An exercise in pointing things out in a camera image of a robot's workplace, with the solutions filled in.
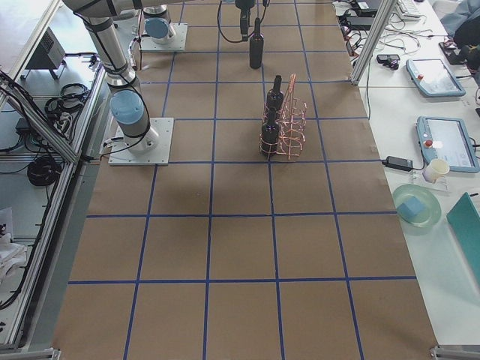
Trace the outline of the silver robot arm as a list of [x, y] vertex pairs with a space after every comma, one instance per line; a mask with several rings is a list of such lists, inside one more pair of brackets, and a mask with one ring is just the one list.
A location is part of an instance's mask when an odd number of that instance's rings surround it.
[[110, 110], [124, 137], [126, 150], [145, 153], [158, 144], [149, 111], [141, 94], [140, 81], [119, 42], [113, 19], [126, 11], [160, 8], [161, 1], [66, 1], [88, 31], [106, 70], [112, 92]]
[[[241, 42], [250, 41], [259, 41], [263, 39], [261, 34], [261, 25], [266, 15], [266, 9], [270, 5], [270, 1], [263, 1], [263, 12], [262, 17], [257, 17], [254, 21], [253, 31], [249, 34], [250, 27], [250, 17], [251, 9], [256, 5], [256, 1], [240, 1], [235, 0], [235, 6], [240, 10], [240, 31], [241, 31], [241, 40], [230, 40], [228, 39], [221, 29], [221, 8], [224, 1], [219, 1], [217, 8], [217, 30], [219, 31], [221, 37], [231, 43], [239, 44]], [[161, 10], [159, 7], [145, 7], [142, 10], [142, 15], [144, 19], [144, 30], [145, 36], [153, 38], [154, 40], [168, 40], [170, 38], [169, 33], [172, 29], [171, 22], [166, 18], [167, 9]]]

